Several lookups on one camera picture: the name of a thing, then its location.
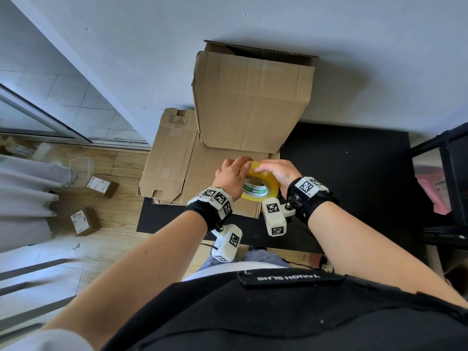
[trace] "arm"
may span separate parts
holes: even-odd
[[[213,186],[239,199],[248,160],[225,160]],[[201,215],[182,213],[103,272],[42,329],[73,331],[101,349],[147,302],[182,280],[206,231]]]
[[[257,172],[270,171],[286,198],[289,184],[302,175],[287,160],[264,160]],[[429,267],[394,242],[332,202],[319,205],[308,221],[335,271],[401,288],[424,292],[467,308],[465,301]]]

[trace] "clear plastic bin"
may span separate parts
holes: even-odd
[[[68,167],[70,187],[86,187],[94,174],[94,162],[88,157],[71,159]]]

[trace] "forearm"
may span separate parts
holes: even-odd
[[[100,349],[148,301],[180,282],[207,230],[184,212],[97,277],[44,329],[82,335]]]
[[[325,202],[318,206],[308,225],[336,273],[411,293],[424,292],[468,307],[468,302],[429,267],[337,205]]]

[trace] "person's right hand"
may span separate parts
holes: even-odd
[[[302,177],[301,173],[289,160],[262,160],[261,165],[254,172],[271,172],[281,184],[281,194],[288,199],[288,188],[296,178]]]

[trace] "person's left hand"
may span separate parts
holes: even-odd
[[[244,190],[244,180],[249,173],[250,161],[252,158],[249,156],[241,156],[236,160],[224,160],[222,168],[216,170],[216,178],[212,186],[222,188],[234,202],[237,201]]]

